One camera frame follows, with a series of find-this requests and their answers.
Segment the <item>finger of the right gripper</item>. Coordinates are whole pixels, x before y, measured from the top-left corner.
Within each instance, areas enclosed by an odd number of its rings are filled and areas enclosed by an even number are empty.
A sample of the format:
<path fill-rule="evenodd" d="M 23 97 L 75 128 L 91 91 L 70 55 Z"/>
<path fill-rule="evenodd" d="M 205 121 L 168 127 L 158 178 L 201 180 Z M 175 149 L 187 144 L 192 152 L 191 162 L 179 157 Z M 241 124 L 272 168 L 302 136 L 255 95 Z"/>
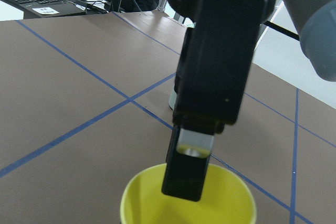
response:
<path fill-rule="evenodd" d="M 215 135 L 236 122 L 259 32 L 256 8 L 202 8 L 180 58 L 162 192 L 199 201 Z"/>

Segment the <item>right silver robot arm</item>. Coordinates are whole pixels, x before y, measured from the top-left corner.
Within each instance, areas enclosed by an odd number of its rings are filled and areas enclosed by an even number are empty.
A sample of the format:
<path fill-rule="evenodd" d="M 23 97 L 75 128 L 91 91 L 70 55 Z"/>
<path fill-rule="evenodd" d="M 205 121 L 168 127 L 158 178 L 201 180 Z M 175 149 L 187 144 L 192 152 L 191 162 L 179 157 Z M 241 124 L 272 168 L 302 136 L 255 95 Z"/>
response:
<path fill-rule="evenodd" d="M 194 28 L 185 33 L 174 90 L 165 195 L 199 201 L 214 137 L 236 122 L 261 24 L 276 0 L 168 0 Z M 283 0 L 303 54 L 335 81 L 335 0 Z"/>

